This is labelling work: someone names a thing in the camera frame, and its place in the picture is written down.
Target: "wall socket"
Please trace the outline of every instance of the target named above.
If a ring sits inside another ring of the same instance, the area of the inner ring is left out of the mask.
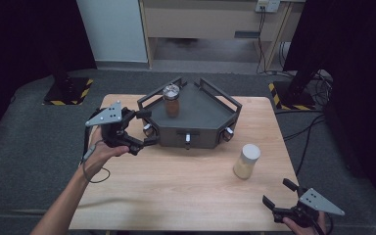
[[[280,0],[258,0],[256,12],[276,13],[279,5]]]

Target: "carpeted floor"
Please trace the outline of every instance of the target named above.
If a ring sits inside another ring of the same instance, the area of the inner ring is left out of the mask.
[[[14,214],[9,210],[46,210],[61,193],[82,154],[84,123],[105,95],[147,94],[182,76],[188,81],[204,77],[232,96],[271,98],[268,83],[288,79],[232,73],[118,70],[81,70],[70,75],[94,79],[83,104],[42,105],[53,82],[52,77],[45,77],[20,88],[0,122],[0,234],[28,233],[39,219],[36,215]],[[277,119],[282,134],[287,136],[301,131],[319,115],[298,112],[278,115]],[[300,163],[305,142],[305,133],[286,142],[294,168]],[[324,122],[310,133],[299,180],[347,213],[333,216],[332,234],[376,234],[376,191],[368,179],[355,178],[349,173]]]

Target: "yellow and black hazard tape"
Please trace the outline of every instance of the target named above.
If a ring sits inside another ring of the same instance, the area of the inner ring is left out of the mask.
[[[277,95],[276,89],[273,83],[268,84],[271,95],[273,96],[274,105],[279,110],[316,110],[314,106],[303,106],[303,105],[283,105],[279,96]]]
[[[44,101],[44,105],[80,105],[83,103],[84,98],[87,96],[88,90],[90,90],[90,86],[93,83],[93,79],[88,79],[87,84],[84,87],[83,92],[81,93],[80,99],[73,100],[73,101],[67,101],[67,100],[52,100],[52,101]]]

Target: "desk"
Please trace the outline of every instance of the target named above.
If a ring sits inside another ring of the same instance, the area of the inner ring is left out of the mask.
[[[237,30],[259,31],[256,4],[256,0],[139,0],[150,66],[159,37],[234,39]],[[260,39],[267,70],[277,44],[292,41],[304,4],[305,0],[281,1],[277,13],[265,14]]]
[[[141,95],[108,95],[102,107],[120,100],[137,110]],[[215,149],[149,146],[138,156],[109,160],[111,177],[90,184],[72,219],[70,229],[159,231],[284,231],[273,222],[262,195],[277,207],[290,208],[296,193],[283,178],[298,182],[270,101],[261,97],[233,97],[243,105],[230,142]],[[134,119],[127,131],[143,139],[142,121]],[[247,143],[257,144],[261,156],[248,180],[232,170]],[[98,177],[106,173],[102,170]]]

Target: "human arm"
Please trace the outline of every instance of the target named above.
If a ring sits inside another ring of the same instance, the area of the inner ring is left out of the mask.
[[[283,222],[296,234],[296,235],[316,235],[316,230],[313,227],[302,228],[296,222],[288,217],[283,217]],[[316,221],[323,233],[326,233],[325,225],[325,212],[319,212],[319,218]]]
[[[92,135],[90,145],[102,139],[101,129],[96,128]],[[115,148],[108,147],[104,142],[98,142],[93,154],[85,164],[86,175],[92,178],[97,174],[103,165],[113,156],[120,156],[129,151],[126,146]],[[72,216],[78,207],[82,195],[88,185],[81,166],[75,171],[66,189],[44,214],[31,234],[67,234],[69,231]]]

